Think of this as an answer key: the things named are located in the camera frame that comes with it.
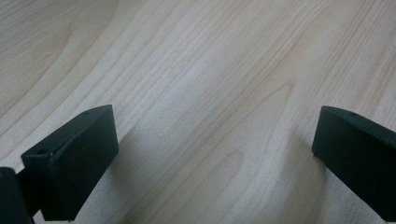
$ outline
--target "light wood surface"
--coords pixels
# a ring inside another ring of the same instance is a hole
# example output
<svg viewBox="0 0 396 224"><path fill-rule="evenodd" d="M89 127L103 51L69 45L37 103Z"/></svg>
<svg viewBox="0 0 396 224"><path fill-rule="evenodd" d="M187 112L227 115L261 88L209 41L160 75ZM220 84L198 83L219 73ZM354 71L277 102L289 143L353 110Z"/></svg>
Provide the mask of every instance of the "light wood surface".
<svg viewBox="0 0 396 224"><path fill-rule="evenodd" d="M395 61L392 0L3 0L0 165L112 104L75 223L384 223L310 148L322 105L396 130Z"/></svg>

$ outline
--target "black object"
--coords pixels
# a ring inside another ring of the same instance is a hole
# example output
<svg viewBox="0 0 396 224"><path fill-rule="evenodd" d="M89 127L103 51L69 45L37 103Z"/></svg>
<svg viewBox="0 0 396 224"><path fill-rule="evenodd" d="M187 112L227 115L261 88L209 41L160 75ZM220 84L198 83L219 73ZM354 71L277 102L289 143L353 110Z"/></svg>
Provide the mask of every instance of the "black object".
<svg viewBox="0 0 396 224"><path fill-rule="evenodd" d="M323 106L312 151L384 220L396 221L396 133Z"/></svg>
<svg viewBox="0 0 396 224"><path fill-rule="evenodd" d="M21 155L19 184L0 168L0 222L32 223L38 210L46 220L74 220L118 151L111 105L77 115Z"/></svg>

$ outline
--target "small hole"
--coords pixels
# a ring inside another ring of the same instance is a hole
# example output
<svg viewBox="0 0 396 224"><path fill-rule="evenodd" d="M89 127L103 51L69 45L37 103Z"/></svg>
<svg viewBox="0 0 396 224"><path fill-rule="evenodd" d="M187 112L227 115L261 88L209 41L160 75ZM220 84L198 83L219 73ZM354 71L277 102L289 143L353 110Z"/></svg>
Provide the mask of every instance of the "small hole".
<svg viewBox="0 0 396 224"><path fill-rule="evenodd" d="M43 154L46 154L46 153L48 153L49 152L49 149L47 149L47 148L41 148L41 149L39 149L38 151L37 151L37 154L38 155L43 155Z"/></svg>

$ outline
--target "black plastic block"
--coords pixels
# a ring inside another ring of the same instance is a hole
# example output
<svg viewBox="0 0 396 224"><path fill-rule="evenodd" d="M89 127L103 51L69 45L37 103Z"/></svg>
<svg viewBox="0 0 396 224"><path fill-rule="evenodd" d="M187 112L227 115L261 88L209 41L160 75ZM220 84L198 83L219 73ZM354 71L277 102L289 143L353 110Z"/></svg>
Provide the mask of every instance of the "black plastic block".
<svg viewBox="0 0 396 224"><path fill-rule="evenodd" d="M396 133L323 106L312 151L384 220L396 221Z"/></svg>

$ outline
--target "wood grain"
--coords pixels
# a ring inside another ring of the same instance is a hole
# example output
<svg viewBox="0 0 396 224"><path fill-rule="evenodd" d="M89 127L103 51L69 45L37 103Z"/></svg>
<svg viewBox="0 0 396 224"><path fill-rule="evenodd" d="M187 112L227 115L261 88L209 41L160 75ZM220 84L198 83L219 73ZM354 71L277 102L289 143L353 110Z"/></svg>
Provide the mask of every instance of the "wood grain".
<svg viewBox="0 0 396 224"><path fill-rule="evenodd" d="M0 164L112 104L75 223L383 223L310 147L322 105L396 130L395 61L392 0L0 1Z"/></svg>

